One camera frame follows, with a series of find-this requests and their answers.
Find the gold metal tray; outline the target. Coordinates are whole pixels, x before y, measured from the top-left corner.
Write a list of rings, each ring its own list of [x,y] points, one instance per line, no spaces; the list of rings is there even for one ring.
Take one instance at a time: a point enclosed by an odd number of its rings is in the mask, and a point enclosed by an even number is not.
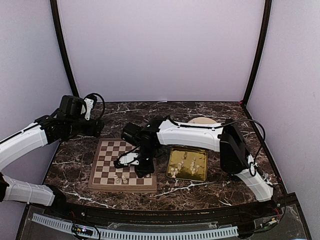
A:
[[[205,182],[208,172],[208,153],[204,149],[174,146],[170,150],[166,170],[168,178]]]

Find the white chess king piece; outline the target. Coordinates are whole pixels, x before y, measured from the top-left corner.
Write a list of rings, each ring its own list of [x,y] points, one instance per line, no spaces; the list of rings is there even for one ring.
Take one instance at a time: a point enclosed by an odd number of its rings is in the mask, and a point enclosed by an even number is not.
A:
[[[122,175],[122,176],[121,176],[121,179],[122,179],[122,183],[123,183],[124,185],[126,185],[126,184],[128,183],[127,177],[126,177],[125,175]]]

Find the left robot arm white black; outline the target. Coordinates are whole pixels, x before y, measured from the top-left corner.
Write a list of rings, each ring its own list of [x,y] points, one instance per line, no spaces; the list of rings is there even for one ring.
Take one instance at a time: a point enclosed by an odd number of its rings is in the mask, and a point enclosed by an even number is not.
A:
[[[0,142],[0,169],[35,149],[56,141],[66,142],[81,134],[99,137],[105,124],[102,117],[91,117],[97,99],[102,96],[90,93],[84,98],[64,95],[59,108],[52,114],[37,118],[33,123]],[[65,196],[52,185],[38,185],[0,175],[0,200],[50,206],[60,218],[71,213]]]

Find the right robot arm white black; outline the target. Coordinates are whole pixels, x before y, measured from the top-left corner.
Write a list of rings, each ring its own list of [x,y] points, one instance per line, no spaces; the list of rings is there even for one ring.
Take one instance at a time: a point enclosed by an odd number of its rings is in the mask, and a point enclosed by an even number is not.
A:
[[[236,176],[254,193],[258,203],[255,213],[266,217],[275,208],[272,200],[273,184],[259,170],[236,121],[225,123],[197,124],[176,122],[170,116],[156,116],[145,126],[127,123],[121,139],[138,149],[122,154],[113,162],[115,168],[134,165],[139,178],[155,171],[153,159],[161,146],[187,146],[212,150],[220,154],[220,168]]]

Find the white chess queen piece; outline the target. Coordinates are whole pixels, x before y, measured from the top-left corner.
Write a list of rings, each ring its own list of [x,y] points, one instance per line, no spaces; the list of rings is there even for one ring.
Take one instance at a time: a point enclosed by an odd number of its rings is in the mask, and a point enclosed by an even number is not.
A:
[[[119,177],[117,175],[114,175],[113,178],[114,178],[114,183],[115,184],[120,184],[121,183],[121,181],[120,181],[120,179],[119,179]]]

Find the wooden chess board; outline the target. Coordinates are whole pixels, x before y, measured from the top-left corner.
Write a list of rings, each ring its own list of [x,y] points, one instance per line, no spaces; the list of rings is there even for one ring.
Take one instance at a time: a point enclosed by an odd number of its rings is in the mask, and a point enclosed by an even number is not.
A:
[[[152,173],[150,178],[138,178],[134,166],[115,168],[114,161],[123,153],[134,147],[118,138],[102,138],[98,142],[88,188],[101,192],[125,193],[155,193],[157,191],[157,174]],[[120,179],[120,184],[115,184],[114,175]],[[122,175],[128,183],[123,184]]]

